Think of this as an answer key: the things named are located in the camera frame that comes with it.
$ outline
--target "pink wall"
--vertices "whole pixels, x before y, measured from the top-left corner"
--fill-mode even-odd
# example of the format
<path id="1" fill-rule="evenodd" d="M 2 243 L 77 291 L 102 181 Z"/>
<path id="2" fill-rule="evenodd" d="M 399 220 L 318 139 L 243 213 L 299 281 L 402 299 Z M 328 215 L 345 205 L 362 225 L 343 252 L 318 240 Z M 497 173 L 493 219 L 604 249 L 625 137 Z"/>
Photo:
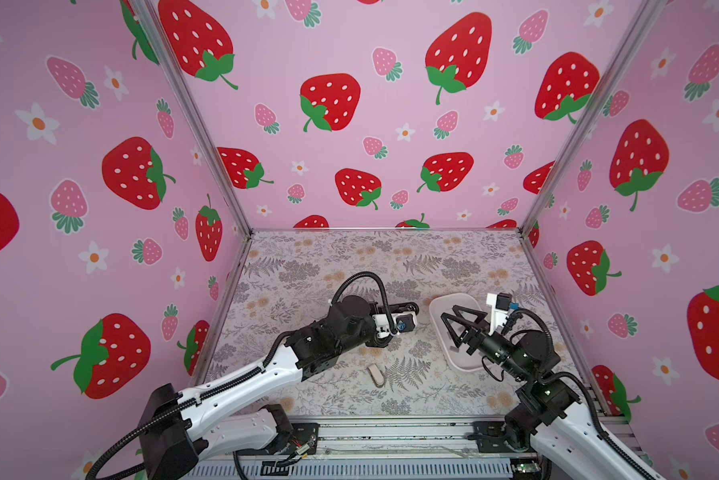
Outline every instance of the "pink wall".
<path id="1" fill-rule="evenodd" d="M 207 165 L 192 161 L 195 140 L 161 67 L 140 47 L 133 59 L 133 42 L 119 2 L 0 1 L 0 478 L 83 477 L 87 462 L 136 426 L 153 389 L 188 384 L 176 342 L 185 345 L 197 322 L 212 319 L 209 279 L 222 293 L 239 251 Z M 49 56 L 68 63 L 52 59 L 48 71 Z M 97 101 L 88 103 L 95 109 L 81 98 Z M 134 137 L 143 140 L 114 150 Z M 176 179 L 161 202 L 150 148 Z M 62 196 L 51 197 L 57 186 Z M 212 261 L 195 232 L 208 194 L 222 225 Z M 175 207 L 187 219 L 179 225 L 185 241 Z M 139 239 L 152 239 L 161 255 L 147 241 L 139 264 L 131 252 Z M 176 268 L 185 272 L 178 286 Z M 166 341 L 171 304 L 177 324 L 168 320 L 175 330 Z M 139 462 L 136 448 L 113 467 Z"/>
<path id="2" fill-rule="evenodd" d="M 153 2 L 213 141 L 228 149 L 223 153 L 246 216 L 253 227 L 266 228 L 289 228 L 311 215 L 330 226 L 395 226 L 422 214 L 431 226 L 521 223 L 535 200 L 525 185 L 533 189 L 532 181 L 545 178 L 543 167 L 572 127 L 564 116 L 542 118 L 559 103 L 557 95 L 578 99 L 593 90 L 595 70 L 604 71 L 641 3 L 268 0 L 264 8 L 249 1 Z M 523 43 L 531 48 L 523 51 Z M 578 54 L 563 57 L 568 52 Z M 459 72 L 448 80 L 439 68 L 450 64 Z M 573 64 L 576 70 L 569 69 Z M 338 90 L 343 85 L 347 89 Z M 456 93 L 442 91 L 437 105 L 439 85 Z M 325 107 L 314 109 L 312 102 Z M 307 132 L 305 112 L 316 117 Z M 332 131 L 322 129 L 327 124 Z M 522 150 L 510 154 L 508 168 L 513 145 Z M 241 161 L 236 167 L 234 158 Z M 442 191 L 424 186 L 416 193 L 425 183 L 424 164 L 437 173 L 448 158 L 458 162 L 455 172 L 429 179 Z M 457 175 L 464 166 L 466 175 Z M 347 184 L 338 185 L 336 174 L 344 169 L 363 173 L 343 171 L 338 182 Z M 354 206 L 363 200 L 360 190 L 368 192 L 368 206 Z M 407 194 L 395 196 L 402 190 Z M 403 207 L 396 210 L 393 201 Z M 501 206 L 508 207 L 504 216 Z"/>
<path id="3" fill-rule="evenodd" d="M 614 390 L 613 409 L 631 410 L 642 448 L 668 478 L 719 478 L 719 47 L 712 45 L 719 45 L 719 1 L 665 7 L 617 87 L 627 103 L 615 94 L 616 106 L 597 121 L 540 219 L 545 235 L 535 248 L 589 365 L 601 379 L 606 367 L 620 380 L 606 388 Z M 705 93 L 688 101 L 688 85 Z M 588 182 L 580 172 L 587 160 Z M 642 180 L 625 181 L 635 166 Z M 598 245 L 583 245 L 590 241 Z M 621 276 L 604 276 L 596 260 L 603 252 L 610 273 Z M 592 281 L 597 274 L 605 286 Z"/>

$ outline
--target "strawberry wallpaper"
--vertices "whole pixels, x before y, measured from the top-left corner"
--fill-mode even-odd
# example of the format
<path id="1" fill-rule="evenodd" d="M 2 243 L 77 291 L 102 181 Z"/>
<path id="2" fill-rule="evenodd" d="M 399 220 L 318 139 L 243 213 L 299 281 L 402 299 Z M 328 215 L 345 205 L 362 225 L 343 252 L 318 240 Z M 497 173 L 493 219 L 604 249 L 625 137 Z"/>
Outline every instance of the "strawberry wallpaper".
<path id="1" fill-rule="evenodd" d="M 719 478 L 719 0 L 664 7 L 538 222 L 611 413 L 665 477 Z"/>
<path id="2" fill-rule="evenodd" d="M 516 226 L 641 4 L 152 2 L 259 228 Z"/>
<path id="3" fill-rule="evenodd" d="M 196 367 L 242 240 L 156 62 L 128 2 L 0 1 L 0 478 L 83 478 Z"/>

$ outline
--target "white tray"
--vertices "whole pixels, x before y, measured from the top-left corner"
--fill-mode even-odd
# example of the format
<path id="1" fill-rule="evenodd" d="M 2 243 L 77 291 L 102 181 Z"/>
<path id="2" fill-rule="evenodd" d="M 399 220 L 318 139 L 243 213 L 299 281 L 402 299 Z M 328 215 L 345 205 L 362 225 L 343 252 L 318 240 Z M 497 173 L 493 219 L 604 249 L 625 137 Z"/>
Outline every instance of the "white tray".
<path id="1" fill-rule="evenodd" d="M 461 372 L 476 372 L 482 370 L 482 354 L 479 351 L 474 352 L 473 355 L 466 353 L 469 349 L 468 345 L 461 345 L 459 348 L 455 348 L 450 334 L 445 327 L 445 323 L 442 322 L 442 313 L 453 312 L 453 305 L 460 305 L 472 310 L 487 311 L 490 318 L 490 310 L 487 305 L 480 305 L 474 297 L 467 295 L 466 293 L 451 293 L 450 295 L 440 296 L 431 301 L 429 304 L 429 315 L 431 315 L 431 323 L 435 326 L 434 331 L 437 332 L 437 339 L 439 345 L 442 347 L 442 351 L 445 352 L 445 358 L 448 360 L 450 367 Z M 463 317 L 466 320 L 474 321 L 476 316 L 470 313 L 463 313 Z M 453 330 L 457 334 L 461 334 L 464 331 L 464 327 L 458 323 L 451 322 Z"/>

